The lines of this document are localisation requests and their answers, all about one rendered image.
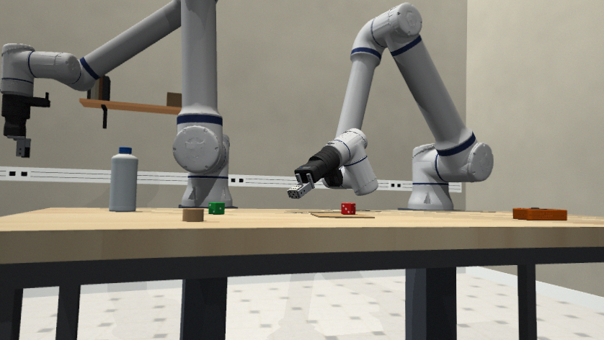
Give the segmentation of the brown cylinder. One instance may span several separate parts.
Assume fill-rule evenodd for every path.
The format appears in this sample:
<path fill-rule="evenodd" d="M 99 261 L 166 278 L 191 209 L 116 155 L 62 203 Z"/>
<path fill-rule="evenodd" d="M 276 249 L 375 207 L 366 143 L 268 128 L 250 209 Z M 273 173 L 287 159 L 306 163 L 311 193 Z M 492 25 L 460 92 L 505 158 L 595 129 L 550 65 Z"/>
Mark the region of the brown cylinder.
<path fill-rule="evenodd" d="M 182 221 L 184 222 L 203 222 L 204 209 L 200 208 L 184 208 L 182 213 Z"/>

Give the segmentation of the orange digital multimeter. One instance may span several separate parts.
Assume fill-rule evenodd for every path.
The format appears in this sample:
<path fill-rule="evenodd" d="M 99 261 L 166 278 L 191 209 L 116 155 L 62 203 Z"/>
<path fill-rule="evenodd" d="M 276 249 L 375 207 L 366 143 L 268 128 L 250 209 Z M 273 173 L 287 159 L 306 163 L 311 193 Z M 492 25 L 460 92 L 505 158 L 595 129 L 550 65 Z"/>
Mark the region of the orange digital multimeter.
<path fill-rule="evenodd" d="M 519 220 L 567 220 L 567 210 L 513 208 L 513 219 Z"/>

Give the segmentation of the red die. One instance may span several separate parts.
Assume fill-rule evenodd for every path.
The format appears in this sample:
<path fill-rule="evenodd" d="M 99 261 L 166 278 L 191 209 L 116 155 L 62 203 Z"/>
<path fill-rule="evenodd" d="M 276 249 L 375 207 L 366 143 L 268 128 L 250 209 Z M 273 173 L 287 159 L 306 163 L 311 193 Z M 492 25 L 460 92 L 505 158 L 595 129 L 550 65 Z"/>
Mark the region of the red die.
<path fill-rule="evenodd" d="M 342 203 L 341 214 L 355 215 L 355 203 Z"/>

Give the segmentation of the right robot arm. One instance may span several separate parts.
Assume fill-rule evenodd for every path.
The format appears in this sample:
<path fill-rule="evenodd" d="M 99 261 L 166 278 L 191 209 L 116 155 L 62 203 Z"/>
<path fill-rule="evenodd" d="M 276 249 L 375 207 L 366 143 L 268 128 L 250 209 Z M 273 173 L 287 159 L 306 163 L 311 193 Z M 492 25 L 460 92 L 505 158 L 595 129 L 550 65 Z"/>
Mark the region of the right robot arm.
<path fill-rule="evenodd" d="M 230 143 L 218 112 L 217 1 L 172 0 L 79 60 L 70 53 L 37 52 L 29 45 L 6 44 L 1 54 L 1 81 L 34 86 L 34 78 L 55 79 L 77 91 L 88 91 L 97 79 L 181 27 L 182 110 L 177 115 L 173 154 L 188 171 L 182 206 L 225 202 L 225 207 L 232 207 Z"/>

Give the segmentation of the grey plastic bottle with blue cap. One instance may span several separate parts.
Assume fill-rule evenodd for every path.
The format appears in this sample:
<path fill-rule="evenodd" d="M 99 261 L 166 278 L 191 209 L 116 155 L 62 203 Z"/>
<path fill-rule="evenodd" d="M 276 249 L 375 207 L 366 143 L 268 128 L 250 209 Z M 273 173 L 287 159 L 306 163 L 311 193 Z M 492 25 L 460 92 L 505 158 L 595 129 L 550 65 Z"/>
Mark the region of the grey plastic bottle with blue cap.
<path fill-rule="evenodd" d="M 136 211 L 138 158 L 132 148 L 119 147 L 111 160 L 110 212 Z"/>

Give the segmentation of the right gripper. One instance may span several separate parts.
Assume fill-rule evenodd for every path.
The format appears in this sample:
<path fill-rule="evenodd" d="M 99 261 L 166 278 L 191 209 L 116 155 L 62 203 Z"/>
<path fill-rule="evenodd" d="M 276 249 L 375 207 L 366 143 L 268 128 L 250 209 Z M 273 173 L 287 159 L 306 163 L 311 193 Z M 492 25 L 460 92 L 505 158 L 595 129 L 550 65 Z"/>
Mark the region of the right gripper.
<path fill-rule="evenodd" d="M 32 84 L 21 81 L 1 81 L 1 116 L 5 117 L 4 135 L 17 141 L 16 156 L 30 157 L 30 138 L 26 138 L 26 121 L 31 107 L 50 107 L 49 93 L 45 98 L 33 97 Z M 26 139 L 26 140 L 25 140 Z"/>

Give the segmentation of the brown square mat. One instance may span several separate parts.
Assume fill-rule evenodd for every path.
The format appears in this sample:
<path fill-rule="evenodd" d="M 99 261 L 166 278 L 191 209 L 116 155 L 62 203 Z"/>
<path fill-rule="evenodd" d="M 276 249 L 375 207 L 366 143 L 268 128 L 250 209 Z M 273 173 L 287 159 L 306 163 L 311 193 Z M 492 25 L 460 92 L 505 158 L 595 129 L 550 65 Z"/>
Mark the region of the brown square mat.
<path fill-rule="evenodd" d="M 318 218 L 375 218 L 369 215 L 343 215 L 341 213 L 311 213 L 311 215 L 316 216 Z"/>

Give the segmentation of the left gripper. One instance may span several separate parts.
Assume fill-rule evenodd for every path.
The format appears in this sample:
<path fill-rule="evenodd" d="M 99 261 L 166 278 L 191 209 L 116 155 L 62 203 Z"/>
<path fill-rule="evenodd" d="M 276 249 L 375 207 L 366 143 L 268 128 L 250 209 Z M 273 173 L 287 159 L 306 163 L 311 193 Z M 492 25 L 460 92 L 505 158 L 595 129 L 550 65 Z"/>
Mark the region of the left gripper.
<path fill-rule="evenodd" d="M 306 164 L 298 167 L 294 172 L 298 183 L 302 187 L 297 190 L 298 198 L 314 189 L 314 184 L 324 178 L 329 187 L 339 187 L 343 183 L 341 172 L 349 160 L 349 152 L 344 144 L 339 141 L 329 141 L 318 153 L 313 155 Z M 306 185 L 303 185 L 306 184 Z"/>

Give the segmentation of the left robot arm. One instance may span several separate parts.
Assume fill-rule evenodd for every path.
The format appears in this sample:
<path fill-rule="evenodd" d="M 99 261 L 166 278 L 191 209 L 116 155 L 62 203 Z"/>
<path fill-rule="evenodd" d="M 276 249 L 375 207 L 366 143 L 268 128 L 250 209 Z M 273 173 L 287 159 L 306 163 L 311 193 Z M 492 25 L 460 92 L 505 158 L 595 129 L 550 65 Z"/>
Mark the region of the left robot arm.
<path fill-rule="evenodd" d="M 377 190 L 378 181 L 365 149 L 361 131 L 375 68 L 388 48 L 415 102 L 428 124 L 435 143 L 418 146 L 412 157 L 412 194 L 409 209 L 453 210 L 449 182 L 482 182 L 492 172 L 494 158 L 489 145 L 479 143 L 467 128 L 419 34 L 418 9 L 403 3 L 364 25 L 352 47 L 352 69 L 334 140 L 345 145 L 348 162 L 339 168 L 343 183 L 330 189 L 353 189 L 357 196 Z M 448 186 L 448 187 L 447 187 Z"/>

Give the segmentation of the green die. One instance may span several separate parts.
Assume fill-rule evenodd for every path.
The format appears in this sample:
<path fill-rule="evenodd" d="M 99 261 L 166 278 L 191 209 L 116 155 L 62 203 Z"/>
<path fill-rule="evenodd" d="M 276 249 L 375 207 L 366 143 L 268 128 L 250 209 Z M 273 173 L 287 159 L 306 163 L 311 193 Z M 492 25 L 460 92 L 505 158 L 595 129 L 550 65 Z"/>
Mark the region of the green die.
<path fill-rule="evenodd" d="M 223 215 L 224 213 L 225 213 L 225 203 L 224 202 L 209 202 L 208 214 Z"/>

